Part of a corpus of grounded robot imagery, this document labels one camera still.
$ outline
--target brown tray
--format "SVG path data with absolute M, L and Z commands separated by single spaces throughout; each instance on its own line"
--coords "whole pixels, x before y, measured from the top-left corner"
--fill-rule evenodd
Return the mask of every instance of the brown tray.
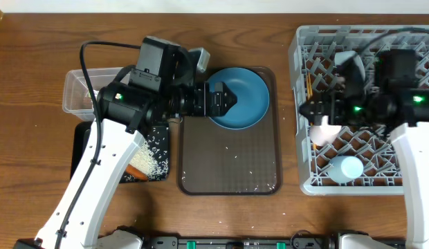
M 222 128 L 209 118 L 185 117 L 179 135 L 178 185 L 189 195 L 268 195 L 282 184 L 276 79 L 257 73 L 270 93 L 266 115 L 243 130 Z

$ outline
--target dish rack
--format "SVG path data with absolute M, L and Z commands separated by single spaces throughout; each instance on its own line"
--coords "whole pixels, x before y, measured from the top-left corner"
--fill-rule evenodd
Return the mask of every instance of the dish rack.
M 343 127 L 337 139 L 316 147 L 309 137 L 308 120 L 298 113 L 307 99 L 307 81 L 313 94 L 335 87 L 337 52 L 358 51 L 373 38 L 407 26 L 300 26 L 289 48 L 290 81 L 295 97 L 296 149 L 300 188 L 308 195 L 401 195 L 402 175 L 390 141 L 383 141 L 368 130 Z M 414 49 L 419 87 L 429 89 L 429 35 L 399 33 L 385 37 L 366 50 L 361 59 L 367 78 L 366 89 L 374 90 L 376 54 L 389 49 Z M 364 164 L 360 178 L 345 184 L 333 182 L 327 174 L 334 156 L 357 156 Z

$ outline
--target blue bowl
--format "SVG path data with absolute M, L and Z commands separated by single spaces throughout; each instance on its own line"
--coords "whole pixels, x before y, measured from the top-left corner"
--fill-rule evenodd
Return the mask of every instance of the blue bowl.
M 259 122 L 270 105 L 270 93 L 263 79 L 245 68 L 225 68 L 208 79 L 210 91 L 216 82 L 225 82 L 237 96 L 237 103 L 221 117 L 210 118 L 227 129 L 245 129 Z

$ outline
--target white cup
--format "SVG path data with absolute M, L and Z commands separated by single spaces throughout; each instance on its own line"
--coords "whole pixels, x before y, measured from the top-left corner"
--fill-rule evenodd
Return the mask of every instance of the white cup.
M 310 139 L 316 145 L 324 146 L 338 137 L 340 128 L 340 125 L 329 125 L 328 116 L 323 116 L 321 125 L 310 127 Z
M 327 173 L 336 183 L 348 183 L 364 172 L 362 161 L 355 156 L 337 156 L 332 158 L 329 164 Z

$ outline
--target green connector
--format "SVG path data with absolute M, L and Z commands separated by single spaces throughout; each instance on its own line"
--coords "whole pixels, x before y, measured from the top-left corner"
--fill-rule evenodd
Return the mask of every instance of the green connector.
M 276 243 L 276 249 L 285 249 L 285 243 L 277 242 Z
M 187 241 L 187 249 L 196 249 L 195 241 Z

